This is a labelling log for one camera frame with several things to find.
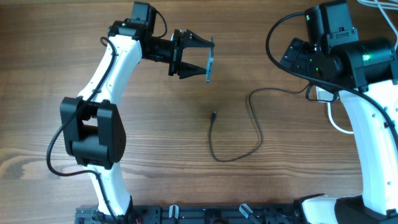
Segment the white power strip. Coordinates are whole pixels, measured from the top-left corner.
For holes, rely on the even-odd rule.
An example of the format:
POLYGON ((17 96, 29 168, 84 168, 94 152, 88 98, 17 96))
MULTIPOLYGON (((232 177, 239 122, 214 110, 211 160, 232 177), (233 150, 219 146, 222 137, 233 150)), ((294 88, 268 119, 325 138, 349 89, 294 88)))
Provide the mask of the white power strip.
POLYGON ((332 103, 339 99, 338 93, 330 93, 320 87, 316 87, 317 101, 320 103, 332 103))

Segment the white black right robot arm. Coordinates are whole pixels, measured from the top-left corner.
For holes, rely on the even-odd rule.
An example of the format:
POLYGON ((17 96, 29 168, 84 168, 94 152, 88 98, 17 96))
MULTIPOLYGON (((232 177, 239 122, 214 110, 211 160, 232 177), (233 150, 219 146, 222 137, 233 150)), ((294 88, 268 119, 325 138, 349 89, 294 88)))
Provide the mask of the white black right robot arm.
POLYGON ((293 39, 277 66, 339 99, 348 114, 363 191, 341 198, 310 197, 309 223, 397 222, 397 55, 383 37, 359 40, 346 1, 303 12, 308 40, 293 39))

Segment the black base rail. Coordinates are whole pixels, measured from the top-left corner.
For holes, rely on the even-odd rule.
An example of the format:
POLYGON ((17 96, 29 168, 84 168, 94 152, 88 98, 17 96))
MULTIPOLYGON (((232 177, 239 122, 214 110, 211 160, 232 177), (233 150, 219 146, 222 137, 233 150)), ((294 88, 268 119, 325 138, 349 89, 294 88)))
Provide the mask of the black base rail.
POLYGON ((119 223, 133 224, 206 224, 206 223, 302 223, 299 209, 292 204, 249 206, 247 215, 239 206, 169 207, 135 206, 126 216, 118 216, 119 223))

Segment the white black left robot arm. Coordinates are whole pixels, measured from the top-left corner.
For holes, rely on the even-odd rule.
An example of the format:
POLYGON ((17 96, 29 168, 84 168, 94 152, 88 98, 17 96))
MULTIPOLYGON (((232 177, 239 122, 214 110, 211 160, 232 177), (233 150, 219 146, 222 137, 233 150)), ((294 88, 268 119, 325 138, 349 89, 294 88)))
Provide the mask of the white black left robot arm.
POLYGON ((213 40, 190 30, 175 30, 170 40, 154 36, 159 14, 150 4, 135 2, 131 16, 115 21, 101 38, 106 51, 89 84, 60 105, 66 152, 91 176, 100 222, 128 223, 134 216, 119 164, 126 132, 118 105, 135 67, 146 59, 168 64, 168 74, 181 79, 211 75, 213 40))

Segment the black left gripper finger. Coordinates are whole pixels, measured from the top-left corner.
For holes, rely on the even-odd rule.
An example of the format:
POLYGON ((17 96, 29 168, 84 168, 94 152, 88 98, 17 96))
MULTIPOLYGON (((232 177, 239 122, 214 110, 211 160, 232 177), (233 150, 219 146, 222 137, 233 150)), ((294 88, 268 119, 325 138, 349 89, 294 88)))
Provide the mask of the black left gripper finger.
POLYGON ((214 48, 215 47, 215 44, 212 41, 205 40, 190 30, 187 30, 186 33, 187 33, 187 38, 185 39, 185 47, 189 47, 189 48, 214 48))
POLYGON ((181 62, 178 69, 179 79, 185 79, 196 75, 205 75, 207 70, 190 63, 181 62))

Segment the blue Galaxy smartphone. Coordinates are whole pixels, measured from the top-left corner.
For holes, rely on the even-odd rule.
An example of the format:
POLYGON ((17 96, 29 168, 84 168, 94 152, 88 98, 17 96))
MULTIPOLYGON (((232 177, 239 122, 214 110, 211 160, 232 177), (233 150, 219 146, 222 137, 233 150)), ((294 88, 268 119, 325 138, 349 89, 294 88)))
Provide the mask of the blue Galaxy smartphone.
POLYGON ((214 62, 214 50, 213 50, 213 47, 210 47, 209 52, 208 52, 207 65, 206 65, 206 82, 207 83, 209 83, 211 80, 213 62, 214 62))

